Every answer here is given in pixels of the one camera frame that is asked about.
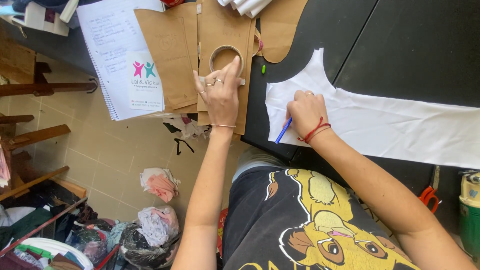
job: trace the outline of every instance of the green container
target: green container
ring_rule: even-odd
[[[474,261],[480,258],[480,208],[460,200],[460,238]]]

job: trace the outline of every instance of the hand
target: hand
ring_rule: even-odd
[[[203,86],[198,73],[193,71],[195,88],[205,102],[208,116],[212,124],[235,126],[239,110],[238,87],[241,79],[237,78],[240,70],[240,57],[236,56],[233,61],[222,70],[214,71],[205,77]]]
[[[320,122],[320,117],[323,117],[322,124],[328,123],[327,108],[325,107],[325,100],[322,94],[314,95],[311,91],[295,92],[294,100],[287,104],[287,115],[285,124],[290,116],[292,117],[292,124],[290,125],[302,137],[315,129]],[[323,126],[315,133],[321,132],[329,128]]]

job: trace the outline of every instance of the red string bracelet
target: red string bracelet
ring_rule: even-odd
[[[314,128],[312,131],[310,131],[306,136],[305,138],[303,139],[300,139],[299,137],[297,138],[297,140],[301,141],[301,142],[305,142],[305,143],[308,143],[310,141],[310,136],[312,136],[312,134],[319,128],[323,127],[323,126],[329,126],[329,127],[332,127],[332,125],[330,125],[329,123],[324,123],[322,124],[322,121],[324,120],[324,117],[323,116],[320,116],[320,123],[318,123],[318,126],[316,128]]]

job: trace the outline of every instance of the scissors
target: scissors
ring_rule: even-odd
[[[432,213],[435,213],[438,207],[438,198],[435,195],[435,192],[438,190],[438,182],[440,181],[439,175],[440,175],[440,166],[435,165],[430,186],[425,188],[425,190],[421,193],[419,197],[420,201],[422,201],[425,206],[428,206],[428,203],[431,200],[433,200],[433,207],[430,210]]]

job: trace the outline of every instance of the lion cartoon print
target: lion cartoon print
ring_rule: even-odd
[[[265,200],[278,189],[275,173],[283,172],[269,175]],[[290,260],[321,270],[418,270],[383,233],[367,232],[349,222],[353,219],[351,197],[340,185],[308,170],[288,169],[285,174],[299,185],[298,202],[308,216],[303,224],[279,236],[279,247]]]

